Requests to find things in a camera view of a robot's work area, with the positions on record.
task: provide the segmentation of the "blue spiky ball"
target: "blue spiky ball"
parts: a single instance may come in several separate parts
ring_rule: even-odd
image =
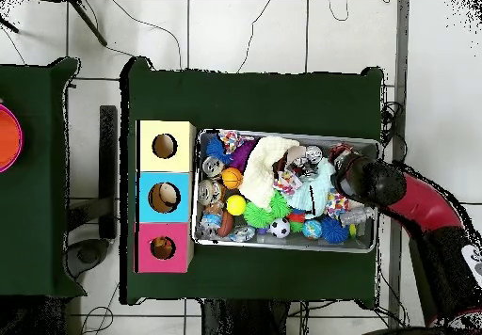
[[[321,221],[321,231],[323,232],[323,238],[330,244],[343,243],[350,234],[348,226],[342,227],[337,219],[328,216],[324,217]]]

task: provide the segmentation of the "orange ball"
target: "orange ball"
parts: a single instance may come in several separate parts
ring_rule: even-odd
[[[234,190],[235,188],[239,187],[243,181],[243,175],[235,167],[228,167],[227,169],[223,170],[221,176],[225,187],[230,190]]]

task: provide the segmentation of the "circular hole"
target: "circular hole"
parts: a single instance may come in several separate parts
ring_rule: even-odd
[[[172,135],[159,135],[153,140],[153,153],[158,158],[169,159],[176,152],[177,141]]]
[[[175,211],[181,202],[181,192],[172,183],[158,183],[151,188],[148,201],[156,212],[168,214]]]
[[[170,259],[176,252],[174,241],[169,237],[157,237],[151,241],[151,254],[162,261]]]

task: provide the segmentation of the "green table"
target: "green table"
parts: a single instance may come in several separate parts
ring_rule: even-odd
[[[0,98],[24,131],[19,159],[0,173],[0,295],[84,294],[63,265],[69,188],[63,97],[78,63],[0,65]]]
[[[120,193],[128,194],[120,200],[121,300],[359,299],[372,308],[375,249],[349,254],[196,245],[186,274],[134,273],[135,125],[136,120],[189,120],[198,129],[379,140],[382,76],[378,68],[360,75],[165,72],[153,71],[146,58],[131,58],[120,76]]]

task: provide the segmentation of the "purple toy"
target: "purple toy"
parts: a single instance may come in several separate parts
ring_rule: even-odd
[[[236,148],[231,154],[233,161],[230,163],[230,167],[236,168],[241,173],[244,173],[249,155],[256,145],[256,142],[256,140],[246,140],[242,145]]]

